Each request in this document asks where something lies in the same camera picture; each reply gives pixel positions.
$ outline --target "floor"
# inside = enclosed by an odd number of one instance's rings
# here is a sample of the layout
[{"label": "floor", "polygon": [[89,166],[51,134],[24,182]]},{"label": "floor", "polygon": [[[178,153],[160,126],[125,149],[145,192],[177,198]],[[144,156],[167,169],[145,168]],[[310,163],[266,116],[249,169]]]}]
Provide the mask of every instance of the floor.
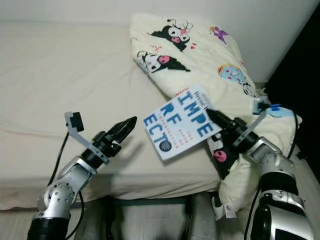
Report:
[{"label": "floor", "polygon": [[[305,208],[313,227],[315,239],[320,239],[320,185],[305,160],[295,157],[296,148],[291,158],[296,165],[296,179],[299,194],[305,200]],[[178,240],[184,226],[185,215],[182,204],[122,206],[116,209],[117,217],[113,228],[121,240]],[[77,224],[79,209],[71,210],[72,217],[69,232]],[[0,239],[26,239],[34,211],[1,211]],[[90,219],[91,225],[99,225],[99,216]],[[236,219],[223,219],[217,223],[218,239],[242,240]],[[80,240],[83,232],[78,232],[70,239]]]}]

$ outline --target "book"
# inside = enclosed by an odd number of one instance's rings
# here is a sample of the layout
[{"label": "book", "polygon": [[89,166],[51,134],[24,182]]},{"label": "book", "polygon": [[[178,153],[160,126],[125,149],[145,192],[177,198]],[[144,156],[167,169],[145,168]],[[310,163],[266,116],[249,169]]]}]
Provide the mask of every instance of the book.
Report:
[{"label": "book", "polygon": [[157,108],[143,122],[163,161],[168,160],[222,129],[206,109],[214,109],[200,86],[193,86]]}]

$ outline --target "beige bed sheet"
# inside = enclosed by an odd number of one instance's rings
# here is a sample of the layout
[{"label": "beige bed sheet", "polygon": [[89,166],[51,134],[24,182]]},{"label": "beige bed sheet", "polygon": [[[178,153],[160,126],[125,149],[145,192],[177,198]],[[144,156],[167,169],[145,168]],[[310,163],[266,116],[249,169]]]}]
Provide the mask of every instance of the beige bed sheet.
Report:
[{"label": "beige bed sheet", "polygon": [[[120,153],[83,190],[85,201],[173,198],[218,188],[206,145],[164,165],[142,122],[167,99],[132,61],[129,27],[0,23],[0,210],[36,206],[67,131],[80,112],[91,139],[132,116]],[[70,139],[60,168],[84,148]]]}]

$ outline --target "cartoon character print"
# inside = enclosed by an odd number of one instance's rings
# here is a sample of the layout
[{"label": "cartoon character print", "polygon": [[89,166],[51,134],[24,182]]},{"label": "cartoon character print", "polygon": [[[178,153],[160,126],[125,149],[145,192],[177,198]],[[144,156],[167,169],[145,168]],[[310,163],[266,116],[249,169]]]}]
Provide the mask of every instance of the cartoon character print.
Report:
[{"label": "cartoon character print", "polygon": [[178,62],[177,59],[167,55],[140,51],[137,54],[136,61],[146,74],[155,73],[162,69],[190,72],[190,70]]},{"label": "cartoon character print", "polygon": [[193,28],[193,24],[188,21],[176,23],[174,19],[167,19],[169,25],[163,27],[161,31],[154,31],[150,35],[167,39],[172,42],[181,52],[187,47],[190,37],[188,33]]},{"label": "cartoon character print", "polygon": [[255,97],[255,91],[249,83],[243,72],[237,66],[232,64],[224,64],[218,68],[218,74],[229,81],[237,82],[242,85],[242,89],[245,94]]},{"label": "cartoon character print", "polygon": [[225,138],[224,131],[222,131],[209,139],[211,141],[212,157],[222,179],[225,179],[231,166],[239,158],[238,151],[233,147],[232,143],[224,141]]},{"label": "cartoon character print", "polygon": [[212,32],[215,36],[218,37],[218,39],[220,39],[222,42],[224,42],[224,44],[227,44],[226,41],[225,41],[225,37],[224,36],[227,36],[229,35],[228,33],[226,33],[225,31],[223,31],[222,29],[220,29],[219,27],[217,26],[212,26],[210,27],[210,32]]}]

